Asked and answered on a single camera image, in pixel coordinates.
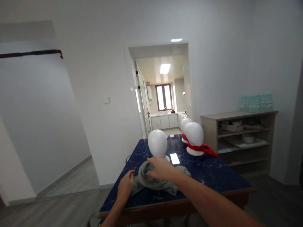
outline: person's left hand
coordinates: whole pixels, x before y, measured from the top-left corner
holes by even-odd
[[[126,202],[133,191],[134,187],[134,170],[128,171],[120,180],[118,186],[117,202],[126,205]]]

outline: water bottle pack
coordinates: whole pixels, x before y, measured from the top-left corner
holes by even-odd
[[[243,96],[241,98],[240,110],[252,113],[273,111],[272,96],[271,94]]]

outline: water heater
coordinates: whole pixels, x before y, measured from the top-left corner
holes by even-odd
[[[149,100],[152,100],[152,90],[150,86],[146,86],[147,87],[147,97]]]

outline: black bar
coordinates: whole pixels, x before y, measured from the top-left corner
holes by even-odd
[[[23,57],[29,55],[45,55],[45,54],[60,54],[60,57],[63,59],[61,50],[40,50],[40,51],[32,51],[25,53],[10,53],[10,54],[1,54],[0,58],[11,58],[11,57]]]

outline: red strap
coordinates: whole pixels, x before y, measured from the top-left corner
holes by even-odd
[[[182,133],[182,138],[188,142],[188,139],[186,138],[186,135],[184,133]]]
[[[201,147],[197,147],[197,146],[191,145],[190,142],[188,142],[188,147],[193,149],[194,151],[205,152],[210,155],[219,157],[219,155],[217,153],[215,153],[214,150],[205,143],[203,143]]]

